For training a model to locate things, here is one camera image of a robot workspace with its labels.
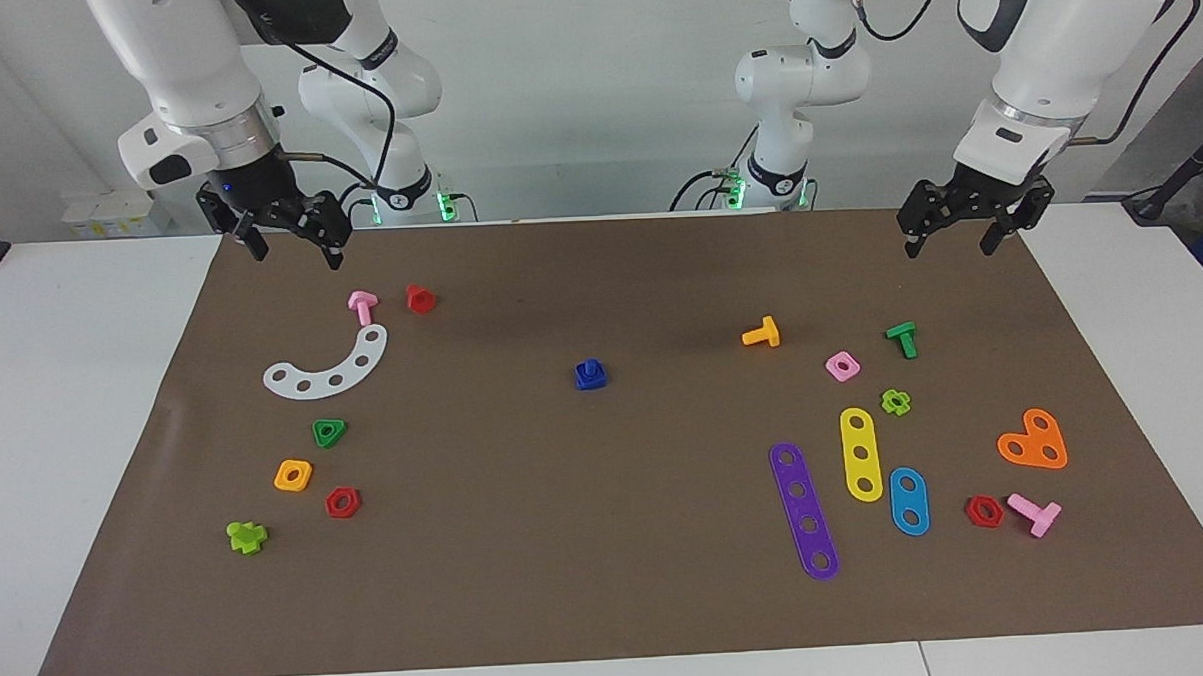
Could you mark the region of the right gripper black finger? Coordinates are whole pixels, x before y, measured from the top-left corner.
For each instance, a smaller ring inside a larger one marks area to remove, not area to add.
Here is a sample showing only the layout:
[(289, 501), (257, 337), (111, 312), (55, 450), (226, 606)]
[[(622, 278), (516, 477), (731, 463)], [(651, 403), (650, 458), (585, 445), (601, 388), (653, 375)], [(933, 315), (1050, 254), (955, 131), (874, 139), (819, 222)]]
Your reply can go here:
[(344, 262), (343, 250), (345, 250), (348, 238), (351, 237), (351, 227), (346, 223), (309, 223), (307, 226), (309, 239), (322, 253), (330, 269), (340, 269)]
[(266, 254), (269, 251), (269, 247), (263, 239), (263, 232), (257, 230), (255, 217), (241, 215), (241, 218), (236, 220), (232, 230), (235, 241), (245, 247), (251, 259), (255, 259), (256, 262), (263, 262)]

